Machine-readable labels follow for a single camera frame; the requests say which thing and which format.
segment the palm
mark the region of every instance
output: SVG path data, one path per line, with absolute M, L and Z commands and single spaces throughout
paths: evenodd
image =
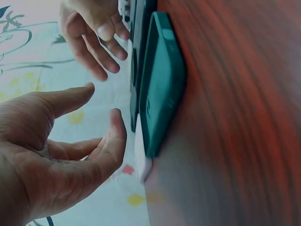
M 9 141 L 9 153 L 4 155 L 24 185 L 32 219 L 61 212 L 90 195 L 121 165 L 126 140 L 116 110 L 102 139 L 75 144 L 47 139 L 54 119 L 86 103 L 92 93 L 77 97 L 72 93 L 67 98 L 56 92 L 42 95 L 25 95 L 0 105 L 4 128 L 0 137 Z M 69 103 L 69 107 L 63 107 L 63 103 Z M 79 161 L 87 155 L 85 161 Z

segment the reddish wood grain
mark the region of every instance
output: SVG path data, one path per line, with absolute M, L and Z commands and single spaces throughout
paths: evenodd
M 158 0 L 188 68 L 150 225 L 301 225 L 301 1 Z

